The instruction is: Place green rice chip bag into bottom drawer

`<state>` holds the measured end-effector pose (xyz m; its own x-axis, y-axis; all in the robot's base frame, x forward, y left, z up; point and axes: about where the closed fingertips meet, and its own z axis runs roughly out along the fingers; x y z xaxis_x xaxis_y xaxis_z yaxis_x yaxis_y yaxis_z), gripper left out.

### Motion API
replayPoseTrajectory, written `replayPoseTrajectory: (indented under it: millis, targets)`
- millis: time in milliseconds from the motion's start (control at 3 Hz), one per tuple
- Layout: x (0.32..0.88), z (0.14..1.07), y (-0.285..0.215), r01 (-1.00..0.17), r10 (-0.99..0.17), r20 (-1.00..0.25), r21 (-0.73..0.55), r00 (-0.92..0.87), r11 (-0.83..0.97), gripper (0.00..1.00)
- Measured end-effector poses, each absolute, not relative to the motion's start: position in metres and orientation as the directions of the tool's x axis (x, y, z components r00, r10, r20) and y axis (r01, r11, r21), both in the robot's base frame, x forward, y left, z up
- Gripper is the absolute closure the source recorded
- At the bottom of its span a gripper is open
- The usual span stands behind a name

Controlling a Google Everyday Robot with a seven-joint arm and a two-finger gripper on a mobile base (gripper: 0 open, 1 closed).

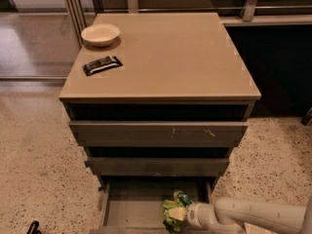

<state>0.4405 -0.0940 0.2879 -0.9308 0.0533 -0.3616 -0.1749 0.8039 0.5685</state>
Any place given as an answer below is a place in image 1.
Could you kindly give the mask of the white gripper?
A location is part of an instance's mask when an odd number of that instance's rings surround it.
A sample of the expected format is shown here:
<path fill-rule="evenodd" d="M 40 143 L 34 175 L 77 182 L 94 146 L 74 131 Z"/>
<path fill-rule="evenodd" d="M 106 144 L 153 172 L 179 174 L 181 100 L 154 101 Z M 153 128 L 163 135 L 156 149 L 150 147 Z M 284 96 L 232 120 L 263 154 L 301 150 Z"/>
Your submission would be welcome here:
<path fill-rule="evenodd" d="M 208 206 L 208 204 L 196 203 L 191 204 L 187 209 L 169 209 L 169 217 L 179 221 L 187 220 L 190 225 L 197 228 L 206 228 L 208 226 Z"/>

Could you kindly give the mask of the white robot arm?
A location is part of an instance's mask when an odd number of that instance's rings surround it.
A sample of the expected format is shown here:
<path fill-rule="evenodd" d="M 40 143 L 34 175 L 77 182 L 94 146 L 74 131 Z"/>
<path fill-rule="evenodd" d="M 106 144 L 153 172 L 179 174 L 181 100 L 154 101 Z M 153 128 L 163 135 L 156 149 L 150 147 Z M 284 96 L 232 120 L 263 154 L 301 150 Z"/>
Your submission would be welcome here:
<path fill-rule="evenodd" d="M 212 234 L 247 234 L 245 223 L 276 234 L 312 234 L 311 201 L 306 206 L 293 206 L 220 197 L 213 204 L 170 209 L 169 217 Z"/>

